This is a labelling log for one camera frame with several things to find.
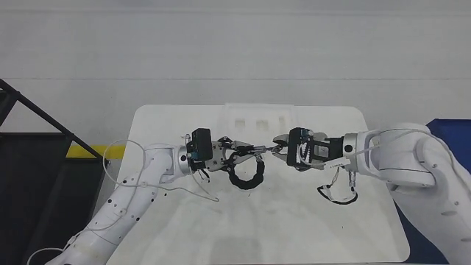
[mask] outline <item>white cable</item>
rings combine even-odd
[[[39,252],[43,252],[43,251],[60,251],[60,252],[63,252],[64,249],[60,249],[58,247],[45,247],[44,249],[40,249],[40,250],[37,250],[36,252],[34,252],[33,254],[30,255],[30,257],[28,258],[28,261],[26,262],[26,265],[29,265],[29,263],[31,262],[31,259]]]
[[[211,194],[209,194],[199,183],[198,181],[196,180],[196,178],[194,177],[193,175],[193,172],[191,173],[191,176],[193,177],[193,180],[196,182],[196,184],[199,186],[199,188],[201,188],[209,197],[205,197],[205,196],[202,196],[201,194],[196,194],[192,191],[189,191],[188,189],[186,188],[183,188],[183,187],[176,187],[176,188],[164,188],[163,186],[160,186],[160,185],[152,185],[152,184],[146,184],[146,185],[127,185],[127,184],[123,184],[123,183],[119,183],[117,180],[115,180],[114,178],[111,177],[111,175],[108,173],[108,171],[106,170],[106,163],[105,163],[105,155],[107,154],[107,151],[108,149],[114,145],[114,144],[117,144],[118,142],[125,142],[125,141],[129,141],[129,142],[132,142],[134,144],[136,144],[137,146],[139,146],[142,151],[143,151],[143,166],[141,168],[141,173],[142,171],[144,170],[145,168],[145,165],[146,165],[146,151],[148,150],[151,150],[151,149],[144,149],[138,142],[135,142],[135,141],[132,141],[130,139],[123,139],[123,140],[119,140],[119,141],[114,141],[113,143],[109,144],[108,147],[105,149],[105,152],[103,152],[103,161],[102,161],[102,165],[103,165],[103,169],[105,171],[105,174],[111,179],[111,181],[113,181],[115,184],[119,185],[119,186],[125,186],[125,187],[146,187],[146,186],[151,186],[151,187],[155,187],[155,188],[160,188],[160,189],[163,189],[164,191],[176,191],[176,190],[183,190],[183,191],[186,191],[188,192],[189,194],[193,194],[194,196],[197,196],[197,197],[201,197],[203,199],[209,199],[210,201],[213,201],[213,202],[219,202],[219,199],[217,197],[214,197],[212,196]],[[168,147],[157,147],[157,148],[153,148],[153,149],[171,149],[171,148],[168,148]]]
[[[392,140],[390,141],[384,141],[384,142],[381,142],[379,143],[378,145],[375,145],[375,146],[371,146],[367,149],[363,149],[359,152],[355,152],[355,153],[352,153],[352,154],[348,154],[348,155],[345,155],[343,158],[351,158],[351,157],[355,157],[357,155],[361,155],[361,154],[364,154],[365,152],[370,152],[371,150],[373,149],[377,149],[378,147],[380,146],[385,146],[387,144],[390,144],[391,142],[393,141],[396,141],[397,139],[400,139],[406,135],[409,135],[411,133],[423,133],[433,139],[435,139],[436,141],[438,141],[442,146],[443,148],[445,149],[445,151],[447,152],[448,156],[450,157],[450,164],[451,164],[451,169],[453,170],[453,173],[455,173],[456,177],[458,178],[458,181],[460,182],[460,184],[468,190],[468,194],[469,196],[471,197],[471,188],[467,185],[466,181],[464,181],[464,179],[461,177],[461,175],[458,173],[458,171],[456,170],[456,166],[455,166],[455,160],[453,159],[453,153],[451,152],[451,149],[448,147],[448,145],[443,142],[442,139],[436,137],[435,135],[433,134],[430,134],[429,132],[427,131],[424,131],[424,130],[418,130],[418,129],[410,129],[409,131],[406,131],[398,136],[396,136],[395,138],[393,138]],[[308,166],[311,166],[311,167],[317,167],[317,166],[324,166],[325,163],[309,163],[309,162],[306,162],[302,156],[301,156],[301,146],[298,146],[297,147],[297,154],[298,156],[300,157],[300,160],[301,162],[303,162],[304,164],[308,165]]]

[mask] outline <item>blue panel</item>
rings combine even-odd
[[[441,120],[430,122],[428,128],[436,137],[441,138],[450,147],[456,160],[471,172],[471,120]]]

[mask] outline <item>wire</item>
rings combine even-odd
[[[103,152],[103,161],[102,161],[102,165],[103,165],[103,169],[105,171],[105,174],[108,176],[108,178],[111,179],[111,181],[113,181],[115,184],[117,184],[118,186],[124,186],[124,187],[147,187],[147,186],[150,186],[150,187],[154,187],[154,188],[160,188],[160,189],[163,189],[164,191],[176,191],[176,190],[184,190],[186,192],[188,192],[189,194],[193,194],[197,197],[201,197],[203,199],[209,199],[213,202],[219,202],[219,199],[217,197],[213,197],[211,194],[209,194],[199,183],[198,181],[196,180],[196,178],[194,178],[194,175],[193,173],[191,173],[191,176],[193,177],[194,181],[196,182],[196,184],[199,186],[199,188],[201,188],[209,197],[205,197],[205,196],[202,196],[201,194],[196,194],[192,191],[189,191],[188,189],[186,188],[183,188],[183,187],[176,187],[176,188],[164,188],[163,186],[160,186],[160,185],[152,185],[152,184],[141,184],[141,185],[127,185],[127,184],[123,184],[123,183],[119,183],[117,180],[115,180],[114,178],[111,177],[111,175],[108,173],[108,171],[106,170],[106,161],[105,161],[105,155],[107,154],[107,151],[108,149],[114,145],[114,144],[117,144],[118,142],[125,142],[125,141],[129,141],[137,146],[139,146],[142,151],[143,151],[143,167],[141,168],[141,173],[142,171],[144,170],[145,168],[145,165],[146,165],[146,151],[148,150],[151,150],[151,149],[144,149],[138,142],[135,142],[133,140],[130,140],[130,139],[122,139],[122,140],[118,140],[118,141],[114,141],[113,143],[109,144],[108,147],[105,149],[105,152]],[[171,147],[155,147],[155,148],[152,148],[152,149],[172,149]]]
[[[28,261],[26,262],[26,265],[29,265],[29,263],[31,262],[31,259],[36,254],[38,254],[39,252],[43,252],[43,251],[60,251],[60,252],[63,252],[64,249],[60,249],[58,247],[45,247],[44,249],[37,250],[36,252],[34,252],[33,254],[30,255],[30,257],[28,258]]]
[[[340,174],[340,168],[337,168],[336,174],[333,176],[332,182],[330,182],[330,186],[333,186],[334,183],[337,182],[337,179],[339,178],[339,174]]]

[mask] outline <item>black cable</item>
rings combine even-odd
[[[356,192],[355,188],[352,187],[350,190],[355,194],[355,196],[354,196],[351,200],[346,201],[346,202],[339,202],[339,201],[331,200],[328,196],[326,196],[326,195],[322,192],[322,190],[324,190],[324,189],[330,189],[331,187],[332,187],[332,185],[330,185],[330,184],[322,185],[322,186],[320,186],[320,187],[317,188],[317,191],[321,194],[321,196],[322,196],[323,198],[325,198],[325,199],[328,200],[329,202],[332,202],[332,203],[337,204],[337,205],[349,205],[349,204],[351,204],[351,203],[353,203],[353,202],[356,202],[356,200],[358,199],[358,193]]]

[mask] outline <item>black strap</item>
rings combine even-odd
[[[331,187],[330,184],[327,184],[325,186],[327,189],[329,189]],[[331,200],[328,196],[326,196],[322,191],[324,190],[324,186],[320,186],[317,188],[317,191],[322,195],[323,198],[325,198],[326,200],[328,200],[329,202],[333,202],[334,204],[337,204],[337,205],[349,205],[353,202],[356,202],[356,200],[358,199],[358,193],[356,192],[356,190],[352,187],[350,190],[355,194],[355,196],[347,201],[347,202],[339,202],[339,201],[335,201],[335,200]]]
[[[263,161],[257,162],[257,173],[253,176],[251,180],[245,181],[240,179],[237,175],[236,172],[234,171],[234,168],[230,168],[230,171],[227,171],[229,173],[229,180],[230,182],[239,187],[240,189],[248,190],[248,189],[253,189],[256,188],[260,183],[263,182],[263,173],[265,172],[265,163]]]

